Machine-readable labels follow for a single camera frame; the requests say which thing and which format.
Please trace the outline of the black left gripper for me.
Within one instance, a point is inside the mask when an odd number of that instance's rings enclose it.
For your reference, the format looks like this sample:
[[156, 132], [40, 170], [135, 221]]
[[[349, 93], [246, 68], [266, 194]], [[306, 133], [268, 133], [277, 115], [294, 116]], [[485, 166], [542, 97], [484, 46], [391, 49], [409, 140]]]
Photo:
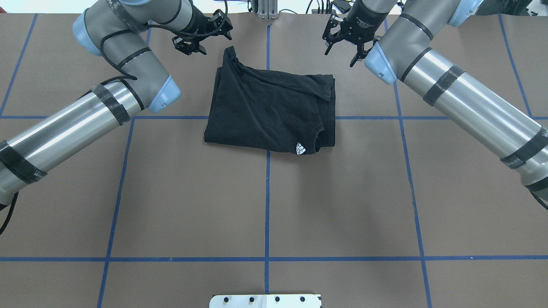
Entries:
[[217, 9], [213, 16], [206, 16], [196, 6], [192, 7], [192, 16], [188, 24], [188, 38], [172, 37], [173, 47], [185, 55], [200, 53], [207, 55], [207, 51], [200, 44], [210, 36], [223, 36], [232, 40], [233, 25], [228, 15]]

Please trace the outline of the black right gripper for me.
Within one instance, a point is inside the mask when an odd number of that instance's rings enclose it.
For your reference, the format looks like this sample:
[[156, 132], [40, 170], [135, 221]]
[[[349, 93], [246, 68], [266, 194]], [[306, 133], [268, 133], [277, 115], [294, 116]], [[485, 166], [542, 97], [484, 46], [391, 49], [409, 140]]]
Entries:
[[350, 41], [357, 47], [356, 54], [350, 62], [352, 68], [368, 55], [369, 51], [365, 49], [365, 43], [375, 39], [375, 33], [383, 21], [384, 14], [379, 9], [372, 9], [361, 0], [355, 1], [348, 15], [341, 22], [340, 30], [336, 30], [337, 26], [325, 27], [322, 39], [325, 40], [327, 49], [324, 55], [328, 55], [333, 45], [342, 39]]

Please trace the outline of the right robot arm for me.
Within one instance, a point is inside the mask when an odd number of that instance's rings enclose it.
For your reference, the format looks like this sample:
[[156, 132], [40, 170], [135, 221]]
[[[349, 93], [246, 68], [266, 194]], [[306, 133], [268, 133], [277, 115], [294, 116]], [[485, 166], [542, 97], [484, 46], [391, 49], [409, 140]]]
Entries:
[[547, 207], [547, 128], [430, 47], [446, 26], [459, 26], [480, 0], [408, 0], [385, 35], [376, 31], [395, 0], [357, 0], [341, 18], [331, 14], [323, 32], [327, 51], [339, 41], [357, 47], [350, 66], [364, 66], [383, 80], [403, 82], [495, 154]]

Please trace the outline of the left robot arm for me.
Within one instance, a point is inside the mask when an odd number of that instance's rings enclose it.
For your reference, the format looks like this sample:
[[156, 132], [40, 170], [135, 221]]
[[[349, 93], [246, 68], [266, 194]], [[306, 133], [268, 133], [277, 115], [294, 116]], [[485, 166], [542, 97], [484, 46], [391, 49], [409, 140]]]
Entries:
[[98, 0], [78, 16], [72, 31], [90, 54], [119, 76], [104, 80], [61, 111], [1, 142], [1, 208], [16, 194], [143, 110], [158, 113], [181, 90], [142, 37], [157, 28], [173, 33], [174, 48], [206, 54], [210, 36], [231, 39], [226, 11], [204, 15], [190, 0]]

